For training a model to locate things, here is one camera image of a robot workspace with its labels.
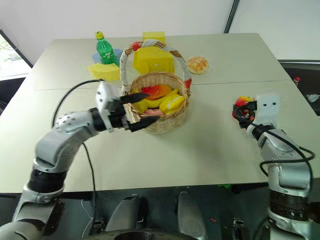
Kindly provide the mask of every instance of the gray floor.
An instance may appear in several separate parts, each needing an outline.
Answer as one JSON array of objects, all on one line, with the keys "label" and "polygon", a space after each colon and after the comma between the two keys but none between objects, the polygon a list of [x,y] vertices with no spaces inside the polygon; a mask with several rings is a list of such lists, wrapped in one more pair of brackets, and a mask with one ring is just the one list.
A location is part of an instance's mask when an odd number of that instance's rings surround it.
[{"label": "gray floor", "polygon": [[[313,202],[320,202],[319,187],[320,181],[316,181],[313,194],[310,198]],[[132,194],[138,194],[146,197],[148,200],[149,214],[147,227],[176,232],[178,225],[174,207],[177,194],[181,191],[189,192],[197,201],[204,218],[209,240],[230,239],[228,234],[230,234],[230,224],[233,217],[243,219],[252,234],[259,222],[267,214],[267,187],[234,194],[230,189],[226,189],[223,186],[210,185],[101,191],[98,192],[97,198],[97,217],[104,217],[104,219],[108,220],[117,204],[123,198]],[[45,240],[81,239],[82,233],[90,219],[82,208],[80,200],[65,199],[64,202],[65,211],[59,227],[52,236],[44,237]],[[1,225],[10,221],[16,204],[17,199],[0,197]],[[83,205],[91,215],[91,203],[84,201]],[[216,219],[216,223],[212,222],[210,218]],[[314,237],[312,239],[318,239],[315,236],[320,236],[319,226],[314,225],[313,231]]]}]

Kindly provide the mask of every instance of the yellow cap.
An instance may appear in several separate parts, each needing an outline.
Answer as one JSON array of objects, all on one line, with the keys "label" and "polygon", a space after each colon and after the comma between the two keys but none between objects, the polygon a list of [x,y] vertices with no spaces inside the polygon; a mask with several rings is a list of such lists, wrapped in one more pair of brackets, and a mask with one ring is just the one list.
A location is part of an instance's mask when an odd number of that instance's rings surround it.
[{"label": "yellow cap", "polygon": [[95,38],[96,39],[103,39],[105,36],[104,36],[104,34],[103,34],[103,32],[102,31],[96,31],[95,32]]}]

